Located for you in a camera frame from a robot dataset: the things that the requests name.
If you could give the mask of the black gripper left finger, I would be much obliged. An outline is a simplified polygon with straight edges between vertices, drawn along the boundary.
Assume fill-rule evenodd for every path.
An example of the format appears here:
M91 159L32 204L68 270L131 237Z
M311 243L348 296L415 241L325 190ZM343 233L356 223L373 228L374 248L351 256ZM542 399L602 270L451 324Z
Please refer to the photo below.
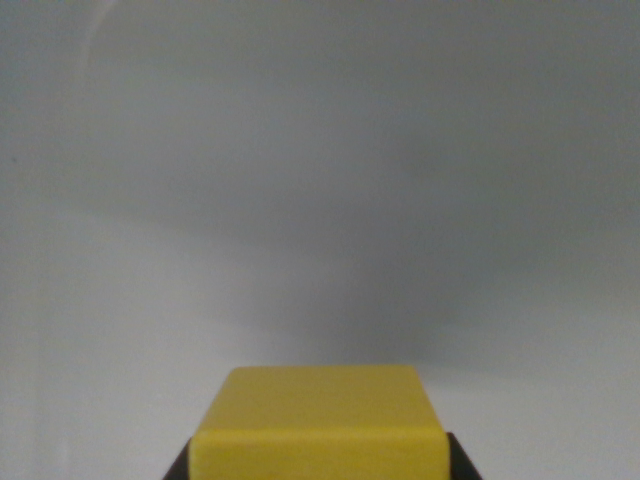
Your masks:
M173 461L170 468L165 473L163 480L189 480L189 448L190 441L188 439L184 447Z

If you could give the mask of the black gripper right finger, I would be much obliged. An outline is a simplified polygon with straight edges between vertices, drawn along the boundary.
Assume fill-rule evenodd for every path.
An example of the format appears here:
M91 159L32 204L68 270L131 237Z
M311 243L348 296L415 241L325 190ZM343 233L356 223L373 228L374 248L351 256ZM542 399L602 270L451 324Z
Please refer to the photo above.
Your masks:
M447 433L450 454L450 480L483 480L453 432Z

